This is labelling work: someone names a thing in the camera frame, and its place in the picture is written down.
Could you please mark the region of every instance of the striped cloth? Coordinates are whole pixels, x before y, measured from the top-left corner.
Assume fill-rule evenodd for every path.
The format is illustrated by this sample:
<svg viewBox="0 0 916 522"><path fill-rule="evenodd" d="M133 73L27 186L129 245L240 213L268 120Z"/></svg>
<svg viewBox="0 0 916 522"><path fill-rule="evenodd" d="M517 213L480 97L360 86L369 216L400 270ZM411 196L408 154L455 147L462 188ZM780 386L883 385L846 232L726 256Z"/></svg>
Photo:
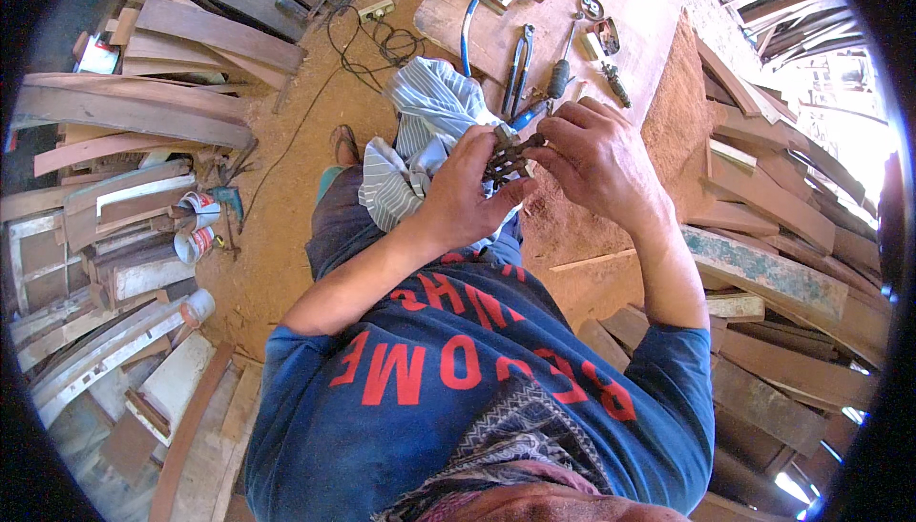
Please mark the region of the striped cloth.
<svg viewBox="0 0 916 522"><path fill-rule="evenodd" d="M471 125L495 126L501 121L487 110L477 81L443 60L413 58L388 81L383 94L401 114L396 149L378 136L366 146L359 202L381 230L391 231L423 203L432 176L464 131ZM492 184L484 183L488 198ZM519 209L512 209L503 224ZM502 224L472 247L493 243L500 230Z"/></svg>

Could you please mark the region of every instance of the foot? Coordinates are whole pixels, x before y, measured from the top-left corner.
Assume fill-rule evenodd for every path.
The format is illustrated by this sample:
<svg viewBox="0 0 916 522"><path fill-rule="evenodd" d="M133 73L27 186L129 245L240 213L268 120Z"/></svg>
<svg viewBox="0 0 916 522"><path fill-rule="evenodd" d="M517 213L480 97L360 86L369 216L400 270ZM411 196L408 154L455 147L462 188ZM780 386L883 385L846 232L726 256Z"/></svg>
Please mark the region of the foot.
<svg viewBox="0 0 916 522"><path fill-rule="evenodd" d="M338 166L351 167L360 163L356 138L349 125L338 125L331 132L331 146Z"/></svg>

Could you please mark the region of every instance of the power strip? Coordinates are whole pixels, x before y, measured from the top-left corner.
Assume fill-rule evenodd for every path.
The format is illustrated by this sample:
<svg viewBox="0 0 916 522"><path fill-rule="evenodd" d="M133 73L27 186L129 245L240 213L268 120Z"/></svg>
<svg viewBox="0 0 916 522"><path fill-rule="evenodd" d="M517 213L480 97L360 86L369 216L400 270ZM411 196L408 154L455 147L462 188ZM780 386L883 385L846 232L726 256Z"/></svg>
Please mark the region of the power strip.
<svg viewBox="0 0 916 522"><path fill-rule="evenodd" d="M375 5L359 10L359 18L365 23L367 21L377 21L386 15L395 12L395 1L379 1Z"/></svg>

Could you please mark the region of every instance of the sandal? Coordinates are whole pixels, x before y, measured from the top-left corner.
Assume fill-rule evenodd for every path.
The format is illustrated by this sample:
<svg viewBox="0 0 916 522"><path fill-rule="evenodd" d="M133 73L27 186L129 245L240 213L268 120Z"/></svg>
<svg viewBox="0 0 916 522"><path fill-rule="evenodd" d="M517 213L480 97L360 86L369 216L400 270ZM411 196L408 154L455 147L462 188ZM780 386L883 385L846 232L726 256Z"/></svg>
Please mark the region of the sandal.
<svg viewBox="0 0 916 522"><path fill-rule="evenodd" d="M349 148L350 154L353 155L353 158L357 164L359 164L362 159L359 157L359 148L356 146L356 137L353 134L353 129L349 125L338 125L331 132L331 145L333 147L334 160L337 161L337 155L340 152L341 144L346 144L346 147ZM344 166L341 162L337 162L338 165Z"/></svg>

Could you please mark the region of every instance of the white bucket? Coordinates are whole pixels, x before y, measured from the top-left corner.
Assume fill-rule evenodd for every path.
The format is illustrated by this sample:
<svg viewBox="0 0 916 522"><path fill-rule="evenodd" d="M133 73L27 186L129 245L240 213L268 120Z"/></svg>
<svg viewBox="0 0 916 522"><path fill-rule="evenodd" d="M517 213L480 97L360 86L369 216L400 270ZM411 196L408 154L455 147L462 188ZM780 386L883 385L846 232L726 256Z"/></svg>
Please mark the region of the white bucket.
<svg viewBox="0 0 916 522"><path fill-rule="evenodd" d="M181 319L191 329L199 329L200 324L213 314L216 310L216 301L210 292L200 288L188 296L178 308L181 312Z"/></svg>
<svg viewBox="0 0 916 522"><path fill-rule="evenodd" d="M190 236L175 234L175 253L185 264L196 264L204 252L213 245L213 229L206 227Z"/></svg>
<svg viewBox="0 0 916 522"><path fill-rule="evenodd" d="M194 230L202 230L215 223L220 218L220 203L210 194L188 192L177 203L183 208L193 209L197 214L197 224Z"/></svg>

